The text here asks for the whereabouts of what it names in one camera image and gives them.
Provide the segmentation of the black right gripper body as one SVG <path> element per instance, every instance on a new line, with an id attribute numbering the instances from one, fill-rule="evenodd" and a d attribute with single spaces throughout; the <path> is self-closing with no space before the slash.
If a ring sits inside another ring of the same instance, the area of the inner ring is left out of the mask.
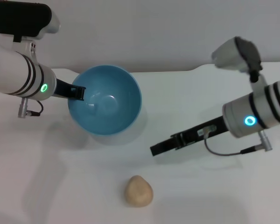
<path id="1" fill-rule="evenodd" d="M 202 141 L 204 139 L 203 129 L 206 127 L 211 129 L 208 137 L 214 137 L 216 135 L 228 132 L 223 116 L 220 116 L 178 133 L 177 136 L 179 138 L 180 145 L 177 147 L 177 149 Z"/>

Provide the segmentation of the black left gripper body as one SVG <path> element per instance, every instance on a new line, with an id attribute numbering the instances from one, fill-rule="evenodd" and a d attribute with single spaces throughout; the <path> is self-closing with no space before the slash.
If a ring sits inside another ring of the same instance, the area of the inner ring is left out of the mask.
<path id="1" fill-rule="evenodd" d="M 72 84 L 57 79 L 56 88 L 54 90 L 53 97 L 72 98 L 71 88 L 72 88 Z"/>

